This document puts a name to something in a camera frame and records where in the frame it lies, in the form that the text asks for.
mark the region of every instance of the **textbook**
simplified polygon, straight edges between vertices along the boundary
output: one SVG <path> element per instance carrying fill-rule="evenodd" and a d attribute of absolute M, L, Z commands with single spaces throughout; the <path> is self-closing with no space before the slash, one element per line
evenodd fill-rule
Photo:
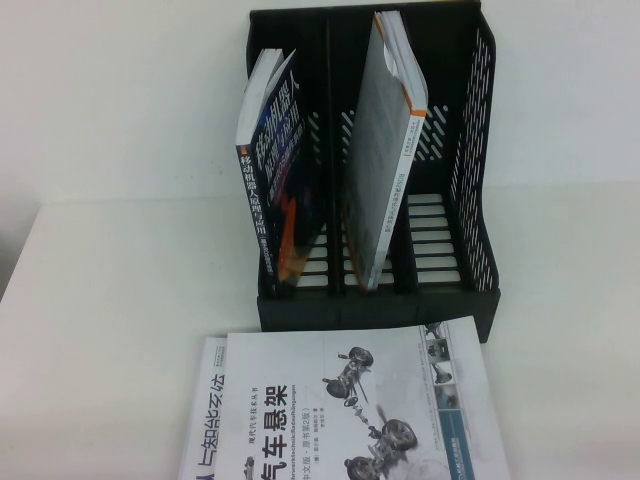
<path fill-rule="evenodd" d="M 295 285 L 324 225 L 322 169 L 311 153 L 296 52 L 260 53 L 245 91 L 236 150 L 273 295 Z"/>
<path fill-rule="evenodd" d="M 378 286 L 426 114 L 427 85 L 400 13 L 375 13 L 342 192 L 363 290 Z"/>
<path fill-rule="evenodd" d="M 471 317 L 229 334 L 216 446 L 218 480 L 509 478 Z"/>

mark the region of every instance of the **plastic desk organizer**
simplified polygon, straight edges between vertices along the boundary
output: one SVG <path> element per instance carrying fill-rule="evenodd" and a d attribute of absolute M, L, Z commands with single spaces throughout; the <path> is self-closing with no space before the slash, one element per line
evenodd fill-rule
<path fill-rule="evenodd" d="M 373 12 L 398 9 L 427 80 L 429 113 L 376 293 L 355 284 L 340 188 Z M 327 167 L 326 231 L 288 298 L 273 298 L 261 261 L 264 331 L 389 328 L 476 319 L 486 342 L 500 289 L 482 216 L 495 41 L 480 2 L 251 12 L 247 69 L 263 48 L 298 50 L 314 150 Z"/>

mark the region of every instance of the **white tabletop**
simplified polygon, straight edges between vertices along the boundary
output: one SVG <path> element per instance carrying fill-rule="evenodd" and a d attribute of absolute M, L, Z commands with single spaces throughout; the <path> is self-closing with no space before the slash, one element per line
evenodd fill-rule
<path fill-rule="evenodd" d="M 485 192 L 514 479 L 640 478 L 639 187 Z M 42 209 L 0 303 L 0 479 L 175 479 L 203 338 L 259 329 L 257 255 L 244 198 Z"/>

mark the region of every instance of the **white background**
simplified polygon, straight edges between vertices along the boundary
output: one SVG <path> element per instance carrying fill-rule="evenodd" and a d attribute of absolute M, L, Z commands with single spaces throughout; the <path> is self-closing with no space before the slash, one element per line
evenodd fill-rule
<path fill-rule="evenodd" d="M 334 3 L 371 2 L 2 0 L 0 292 L 42 204 L 242 194 L 248 12 Z M 483 10 L 498 45 L 486 182 L 640 179 L 640 2 Z"/>

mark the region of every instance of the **book cover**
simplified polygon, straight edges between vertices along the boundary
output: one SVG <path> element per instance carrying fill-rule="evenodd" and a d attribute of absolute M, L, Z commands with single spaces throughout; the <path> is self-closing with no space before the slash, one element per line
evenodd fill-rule
<path fill-rule="evenodd" d="M 205 340 L 179 480 L 214 480 L 226 349 L 226 338 Z"/>
<path fill-rule="evenodd" d="M 395 31 L 391 25 L 384 30 L 386 16 L 400 21 Z M 378 286 L 426 115 L 426 100 L 413 104 L 410 87 L 403 83 L 409 83 L 408 74 L 400 47 L 392 41 L 400 33 L 406 40 L 398 12 L 374 16 L 345 169 L 343 218 L 355 274 L 365 291 Z M 406 43 L 402 51 L 409 56 Z M 410 58 L 415 62 L 413 53 Z M 414 87 L 422 88 L 424 97 L 421 72 L 413 74 Z"/>
<path fill-rule="evenodd" d="M 307 112 L 293 52 L 275 84 L 251 143 L 237 152 L 272 292 L 295 285 L 324 224 L 322 168 L 311 153 Z"/>
<path fill-rule="evenodd" d="M 227 353 L 219 479 L 508 478 L 470 317 L 230 334 Z"/>

